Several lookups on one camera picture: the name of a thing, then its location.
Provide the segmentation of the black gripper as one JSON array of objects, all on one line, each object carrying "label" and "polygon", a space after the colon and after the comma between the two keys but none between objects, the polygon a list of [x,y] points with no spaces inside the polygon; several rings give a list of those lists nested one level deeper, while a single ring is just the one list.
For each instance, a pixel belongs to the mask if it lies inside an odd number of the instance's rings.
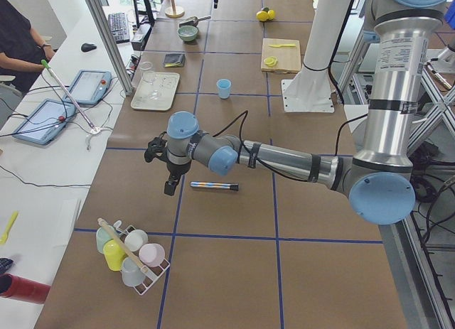
[{"label": "black gripper", "polygon": [[155,158],[166,163],[169,171],[168,180],[164,183],[164,194],[174,196],[181,176],[186,174],[191,167],[191,160],[186,156],[177,156],[170,152],[164,139],[166,132],[161,132],[153,138],[144,153],[144,159],[147,163],[152,162]]}]

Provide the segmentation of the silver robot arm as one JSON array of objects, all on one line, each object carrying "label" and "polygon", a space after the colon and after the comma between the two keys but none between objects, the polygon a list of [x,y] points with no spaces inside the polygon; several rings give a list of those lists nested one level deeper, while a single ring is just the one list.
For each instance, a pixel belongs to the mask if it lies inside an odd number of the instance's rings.
[{"label": "silver robot arm", "polygon": [[364,220],[389,225],[415,204],[408,143],[428,42],[443,24],[446,0],[367,0],[365,27],[379,39],[363,146],[352,158],[320,156],[244,140],[224,131],[212,136],[190,112],[176,112],[167,129],[149,142],[146,161],[159,159],[169,172],[164,192],[173,195],[192,162],[226,175],[235,164],[344,194]]}]

